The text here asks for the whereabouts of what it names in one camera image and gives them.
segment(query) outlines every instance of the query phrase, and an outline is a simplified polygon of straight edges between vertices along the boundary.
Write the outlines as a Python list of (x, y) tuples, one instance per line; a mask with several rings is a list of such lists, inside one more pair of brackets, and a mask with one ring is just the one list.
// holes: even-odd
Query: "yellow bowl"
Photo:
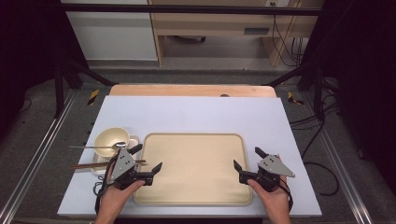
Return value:
[(129, 145), (129, 134), (123, 128), (109, 128), (96, 136), (94, 141), (95, 147), (109, 147), (109, 148), (96, 148), (95, 153), (103, 158), (111, 158), (116, 153), (116, 149), (111, 148), (114, 144), (118, 142), (125, 142), (127, 146)]

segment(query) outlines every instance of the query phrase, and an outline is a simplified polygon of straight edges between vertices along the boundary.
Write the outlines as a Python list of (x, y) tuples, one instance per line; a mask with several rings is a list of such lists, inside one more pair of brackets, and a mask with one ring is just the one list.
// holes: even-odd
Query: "human hand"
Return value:
[[(111, 168), (107, 179), (111, 177), (112, 170)], [(112, 224), (120, 214), (126, 201), (144, 184), (145, 181), (139, 180), (124, 190), (116, 189), (114, 186), (108, 187), (105, 194), (102, 196), (101, 206), (94, 223)]]
[[(286, 177), (280, 177), (286, 183)], [(255, 180), (249, 179), (247, 183), (253, 188), (262, 200), (265, 212), (273, 224), (289, 224), (289, 195), (281, 188), (268, 192)]]

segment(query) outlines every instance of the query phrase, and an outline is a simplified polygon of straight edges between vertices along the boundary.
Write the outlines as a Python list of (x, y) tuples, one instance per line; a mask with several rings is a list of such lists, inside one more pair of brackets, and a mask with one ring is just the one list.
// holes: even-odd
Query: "wooden board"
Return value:
[(234, 133), (152, 133), (145, 139), (140, 171), (163, 162), (153, 185), (134, 194), (147, 204), (246, 204), (251, 189), (239, 183), (233, 160), (247, 169), (244, 142)]
[(115, 85), (109, 95), (276, 97), (269, 86), (236, 85)]

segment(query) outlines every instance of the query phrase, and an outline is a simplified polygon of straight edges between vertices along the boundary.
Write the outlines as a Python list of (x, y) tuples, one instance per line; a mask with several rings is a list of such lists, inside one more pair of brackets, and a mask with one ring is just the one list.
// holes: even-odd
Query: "white tabletop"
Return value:
[[(87, 145), (99, 132), (123, 127), (143, 141), (150, 133), (238, 133), (245, 141), (248, 168), (257, 172), (261, 159), (254, 147), (279, 154), (296, 174), (288, 178), (293, 196), (292, 217), (321, 216), (318, 200), (301, 160), (283, 105), (278, 98), (107, 96)], [(79, 163), (90, 163), (93, 150), (85, 149)], [(76, 171), (58, 214), (94, 217), (96, 196), (92, 192), (97, 175)], [(253, 194), (247, 205), (142, 205), (131, 198), (121, 217), (264, 217), (262, 202)]]

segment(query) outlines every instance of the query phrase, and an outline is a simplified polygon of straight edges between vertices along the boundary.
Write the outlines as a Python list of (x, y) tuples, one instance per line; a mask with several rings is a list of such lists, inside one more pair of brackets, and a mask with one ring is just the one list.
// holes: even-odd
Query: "beige tray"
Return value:
[(150, 171), (163, 162), (153, 185), (134, 194), (145, 204), (246, 204), (251, 189), (239, 183), (237, 160), (247, 169), (244, 142), (234, 133), (151, 133), (142, 157)]

